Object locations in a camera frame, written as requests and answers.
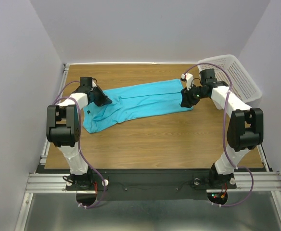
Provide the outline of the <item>turquoise t shirt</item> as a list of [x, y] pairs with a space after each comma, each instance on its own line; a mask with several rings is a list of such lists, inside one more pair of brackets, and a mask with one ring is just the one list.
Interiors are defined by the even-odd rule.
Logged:
[[180, 106], [182, 89], [180, 80], [173, 79], [104, 90], [112, 103], [84, 107], [83, 128], [96, 133], [138, 118], [189, 111]]

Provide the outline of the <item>white plastic basket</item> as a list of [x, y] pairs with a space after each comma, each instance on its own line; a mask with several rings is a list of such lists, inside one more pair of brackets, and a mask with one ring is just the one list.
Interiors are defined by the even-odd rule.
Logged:
[[241, 62], [231, 54], [219, 55], [199, 60], [200, 71], [213, 68], [216, 79], [228, 85], [232, 83], [232, 92], [244, 103], [256, 107], [260, 103], [262, 92], [246, 71]]

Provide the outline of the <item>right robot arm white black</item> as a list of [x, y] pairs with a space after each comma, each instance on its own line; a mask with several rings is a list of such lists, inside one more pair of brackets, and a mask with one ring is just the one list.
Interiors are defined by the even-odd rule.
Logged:
[[250, 150], [263, 142], [263, 111], [252, 108], [240, 100], [231, 86], [217, 80], [214, 69], [200, 72], [200, 85], [196, 86], [192, 74], [184, 73], [181, 80], [186, 87], [181, 91], [181, 107], [191, 108], [201, 99], [211, 99], [216, 108], [224, 111], [223, 149], [221, 157], [211, 166], [205, 183], [211, 188], [235, 184], [233, 173]]

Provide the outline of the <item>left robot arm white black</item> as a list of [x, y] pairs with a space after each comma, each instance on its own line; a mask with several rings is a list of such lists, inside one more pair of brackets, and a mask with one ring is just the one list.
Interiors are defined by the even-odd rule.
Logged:
[[67, 190], [90, 190], [96, 187], [92, 168], [81, 154], [81, 110], [93, 103], [101, 107], [112, 101], [92, 77], [81, 77], [79, 86], [68, 97], [56, 98], [47, 107], [46, 137], [65, 157], [70, 175], [64, 176]]

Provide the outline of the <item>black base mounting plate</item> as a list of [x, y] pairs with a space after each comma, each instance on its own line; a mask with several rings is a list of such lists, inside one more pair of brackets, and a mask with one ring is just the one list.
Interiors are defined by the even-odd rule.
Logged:
[[63, 176], [67, 191], [80, 201], [103, 198], [123, 200], [206, 200], [221, 190], [236, 189], [234, 174], [218, 175], [201, 169], [101, 169]]

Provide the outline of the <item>right aluminium frame rail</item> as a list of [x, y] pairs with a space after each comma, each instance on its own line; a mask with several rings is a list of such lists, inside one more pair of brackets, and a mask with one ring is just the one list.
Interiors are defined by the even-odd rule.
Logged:
[[259, 151], [259, 155], [260, 155], [260, 158], [261, 158], [261, 161], [263, 163], [263, 166], [265, 168], [265, 170], [267, 172], [272, 172], [272, 168], [269, 166], [269, 163], [267, 161], [267, 158], [266, 158], [266, 155], [265, 155], [265, 152], [264, 152], [264, 149], [263, 149], [263, 145], [259, 145], [258, 147], [258, 151]]

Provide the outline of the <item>aluminium frame rail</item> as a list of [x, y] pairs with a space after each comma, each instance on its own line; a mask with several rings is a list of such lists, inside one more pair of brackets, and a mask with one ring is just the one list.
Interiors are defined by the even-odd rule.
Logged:
[[[138, 190], [153, 190], [170, 188], [171, 190], [180, 191], [185, 186], [191, 186], [196, 190], [205, 190], [208, 193], [218, 192], [222, 186], [205, 186], [200, 182], [200, 179], [195, 180], [182, 180], [178, 182], [165, 180], [158, 182], [158, 180], [149, 177], [148, 180], [143, 182], [124, 182], [123, 180], [115, 179], [110, 177], [109, 180], [98, 179], [98, 188], [94, 186], [81, 187], [76, 184], [68, 183], [63, 179], [63, 174], [31, 174], [28, 177], [26, 184], [26, 193], [94, 193], [97, 191], [110, 190], [114, 187], [119, 187], [124, 191], [129, 189]], [[252, 174], [245, 172], [237, 172], [234, 174], [234, 182], [232, 185], [227, 183], [227, 191], [242, 191], [248, 192], [259, 191], [281, 191], [281, 175], [277, 172], [254, 172]]]
[[265, 168], [265, 170], [267, 172], [272, 172], [272, 168], [269, 166], [269, 163], [267, 161], [267, 158], [266, 158], [266, 155], [265, 155], [265, 152], [264, 152], [264, 149], [263, 149], [263, 145], [259, 145], [258, 147], [258, 151], [259, 151], [259, 155], [260, 155], [260, 158], [261, 158], [261, 161], [263, 163], [263, 166]]
[[[58, 99], [61, 95], [62, 95], [62, 89], [65, 86], [66, 83], [66, 79], [67, 79], [67, 75], [68, 75], [68, 71], [69, 71], [69, 66], [70, 64], [64, 64], [64, 70], [63, 70], [63, 75], [62, 75], [62, 80], [60, 82], [59, 85], [59, 91], [58, 93], [55, 95], [55, 99]], [[42, 153], [40, 156], [40, 161], [39, 164], [40, 165], [45, 165], [46, 164], [46, 160], [48, 157], [48, 153], [49, 153], [49, 148], [50, 148], [50, 142], [51, 141], [51, 132], [52, 130], [54, 130], [56, 128], [56, 106], [55, 105], [49, 105], [47, 107], [47, 120], [46, 120], [46, 141], [44, 143], [43, 149], [42, 149]]]

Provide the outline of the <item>left aluminium frame rail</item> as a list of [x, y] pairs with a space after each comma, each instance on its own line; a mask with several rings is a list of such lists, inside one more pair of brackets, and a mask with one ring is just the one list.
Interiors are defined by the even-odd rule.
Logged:
[[[69, 71], [69, 66], [70, 64], [64, 64], [64, 70], [63, 70], [63, 75], [62, 75], [62, 80], [60, 82], [59, 85], [59, 91], [58, 93], [55, 95], [55, 99], [58, 99], [61, 95], [62, 95], [62, 89], [65, 86], [66, 83], [66, 79], [67, 79], [67, 75], [68, 75], [68, 71]], [[48, 153], [49, 153], [49, 148], [50, 148], [50, 142], [51, 141], [51, 132], [52, 130], [54, 130], [56, 128], [56, 106], [55, 105], [49, 105], [47, 107], [47, 120], [46, 120], [46, 141], [44, 143], [43, 149], [42, 149], [42, 153], [40, 156], [40, 161], [39, 164], [40, 165], [45, 165], [46, 164], [46, 160], [48, 157]]]

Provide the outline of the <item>front aluminium frame rail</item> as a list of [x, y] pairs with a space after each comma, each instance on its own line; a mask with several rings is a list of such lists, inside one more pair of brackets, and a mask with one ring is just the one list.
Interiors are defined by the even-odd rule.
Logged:
[[[124, 182], [123, 180], [115, 179], [110, 177], [109, 180], [98, 179], [98, 188], [94, 186], [81, 187], [76, 184], [68, 183], [63, 179], [63, 174], [31, 174], [28, 177], [26, 184], [26, 193], [94, 193], [97, 191], [110, 190], [114, 187], [119, 187], [124, 191], [129, 189], [138, 190], [153, 190], [170, 188], [171, 190], [180, 191], [185, 186], [191, 186], [196, 190], [205, 190], [208, 193], [218, 192], [222, 186], [205, 186], [200, 182], [200, 179], [195, 180], [182, 180], [178, 182], [165, 180], [158, 182], [158, 180], [149, 177], [148, 180], [143, 182]], [[252, 174], [245, 172], [237, 172], [234, 174], [234, 182], [232, 185], [227, 183], [227, 191], [242, 191], [248, 192], [259, 191], [281, 191], [281, 175], [277, 172], [254, 172]]]

